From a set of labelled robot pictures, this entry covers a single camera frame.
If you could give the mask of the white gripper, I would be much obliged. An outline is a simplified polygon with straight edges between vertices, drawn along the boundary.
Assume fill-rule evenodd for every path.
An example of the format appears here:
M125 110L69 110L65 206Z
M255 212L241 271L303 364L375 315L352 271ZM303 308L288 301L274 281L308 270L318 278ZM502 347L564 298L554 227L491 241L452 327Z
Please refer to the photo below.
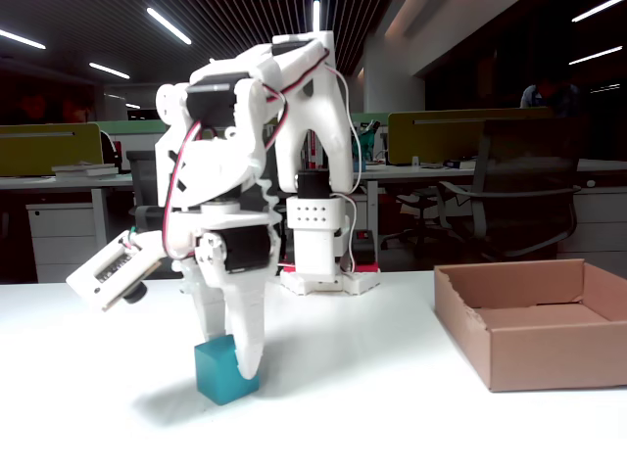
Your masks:
M225 308L241 376L253 379L265 344L268 266L280 246L269 211L178 211L169 216L169 246L183 256L182 292L190 295L205 340L226 334Z

